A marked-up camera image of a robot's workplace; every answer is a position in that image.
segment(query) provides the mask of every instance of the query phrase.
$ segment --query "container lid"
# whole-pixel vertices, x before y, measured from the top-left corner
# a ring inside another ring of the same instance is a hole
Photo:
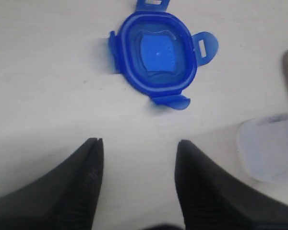
[[[109,46],[117,71],[134,88],[156,104],[184,109],[190,99],[181,91],[193,81],[197,67],[216,55],[218,42],[208,32],[191,36],[177,17],[164,12],[168,3],[138,0],[136,12],[125,20],[117,36],[110,33]]]

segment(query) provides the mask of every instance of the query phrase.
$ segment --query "blue plastic lid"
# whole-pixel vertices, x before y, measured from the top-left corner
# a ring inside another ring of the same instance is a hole
[[[197,67],[212,60],[218,49],[208,32],[191,36],[174,15],[163,12],[169,0],[138,0],[137,11],[110,33],[109,46],[118,72],[156,104],[184,109],[190,99],[181,95]],[[199,42],[203,41],[202,55]]]

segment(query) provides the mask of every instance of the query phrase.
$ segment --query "white table surface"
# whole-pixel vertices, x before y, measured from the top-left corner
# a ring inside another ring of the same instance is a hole
[[[183,111],[154,108],[109,74],[104,43],[135,0],[0,0],[0,196],[42,176],[88,137],[105,144],[94,229],[183,225],[174,185],[180,139],[288,204],[288,187],[248,177],[235,146],[244,120],[288,112],[288,0],[172,0],[191,33],[219,40],[183,91]]]

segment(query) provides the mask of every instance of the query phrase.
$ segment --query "white floor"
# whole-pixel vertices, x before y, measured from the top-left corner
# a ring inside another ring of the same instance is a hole
[[[40,177],[88,137],[105,144],[98,230],[183,224],[174,185],[180,139],[288,204],[288,187],[249,178],[235,146],[247,119],[288,111],[288,0],[172,0],[219,53],[183,91],[184,111],[154,108],[109,74],[104,43],[135,0],[0,0],[0,196]]]

